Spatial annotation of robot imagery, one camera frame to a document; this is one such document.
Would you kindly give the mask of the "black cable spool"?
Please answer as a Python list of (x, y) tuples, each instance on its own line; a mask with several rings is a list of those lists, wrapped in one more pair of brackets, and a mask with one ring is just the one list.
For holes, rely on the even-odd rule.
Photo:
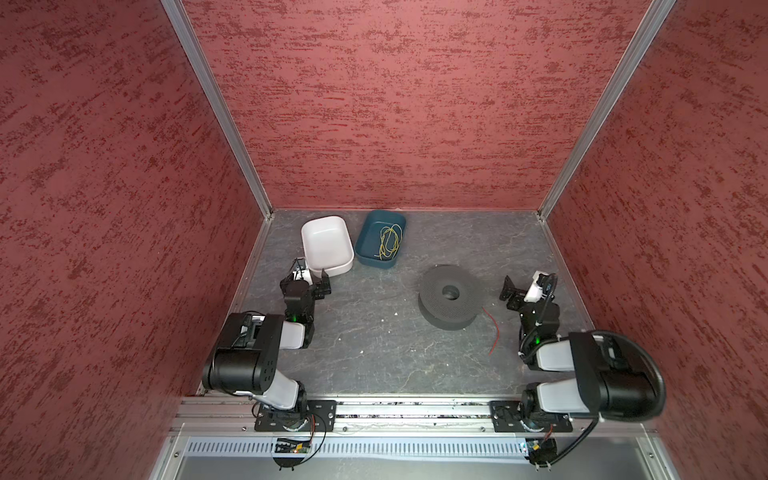
[(446, 331), (462, 330), (481, 313), (480, 280), (457, 265), (437, 265), (427, 270), (418, 284), (418, 306), (424, 319)]

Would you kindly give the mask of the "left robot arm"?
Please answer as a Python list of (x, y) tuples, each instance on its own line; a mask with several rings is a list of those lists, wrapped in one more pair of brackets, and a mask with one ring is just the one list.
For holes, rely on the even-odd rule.
[(332, 292), (326, 272), (290, 273), (280, 282), (282, 314), (229, 314), (202, 369), (205, 390), (246, 397), (266, 410), (258, 427), (313, 431), (315, 420), (304, 385), (278, 369), (284, 350), (303, 350), (315, 333), (315, 303)]

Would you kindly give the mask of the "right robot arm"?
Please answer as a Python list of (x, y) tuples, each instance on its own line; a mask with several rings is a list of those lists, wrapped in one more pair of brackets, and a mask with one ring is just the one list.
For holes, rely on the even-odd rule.
[(530, 286), (505, 277), (499, 299), (518, 314), (518, 356), (533, 371), (567, 378), (527, 385), (518, 400), (494, 401), (497, 432), (570, 432), (573, 419), (641, 423), (666, 402), (660, 368), (637, 343), (610, 331), (561, 334), (558, 276), (536, 272)]

